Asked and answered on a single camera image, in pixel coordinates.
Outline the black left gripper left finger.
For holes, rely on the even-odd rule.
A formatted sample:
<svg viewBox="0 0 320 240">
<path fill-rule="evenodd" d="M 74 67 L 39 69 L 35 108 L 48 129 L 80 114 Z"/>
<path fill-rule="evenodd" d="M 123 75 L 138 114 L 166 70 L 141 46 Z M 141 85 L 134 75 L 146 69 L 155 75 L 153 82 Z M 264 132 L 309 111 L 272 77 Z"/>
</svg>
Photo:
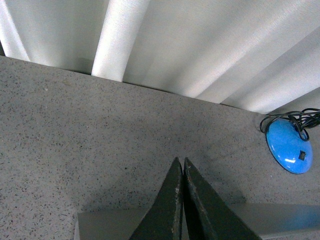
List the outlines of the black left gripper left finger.
<svg viewBox="0 0 320 240">
<path fill-rule="evenodd" d="M 131 240 L 180 240 L 183 222 L 183 171 L 176 157 Z"/>
</svg>

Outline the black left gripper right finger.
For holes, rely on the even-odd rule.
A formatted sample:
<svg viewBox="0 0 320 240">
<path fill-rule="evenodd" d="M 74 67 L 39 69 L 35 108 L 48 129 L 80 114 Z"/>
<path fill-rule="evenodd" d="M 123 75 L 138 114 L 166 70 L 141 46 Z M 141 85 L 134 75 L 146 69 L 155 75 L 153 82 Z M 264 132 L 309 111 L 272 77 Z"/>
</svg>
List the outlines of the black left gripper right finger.
<svg viewBox="0 0 320 240">
<path fill-rule="evenodd" d="M 222 200 L 194 164 L 186 158 L 183 204 L 191 240 L 260 240 Z"/>
</svg>

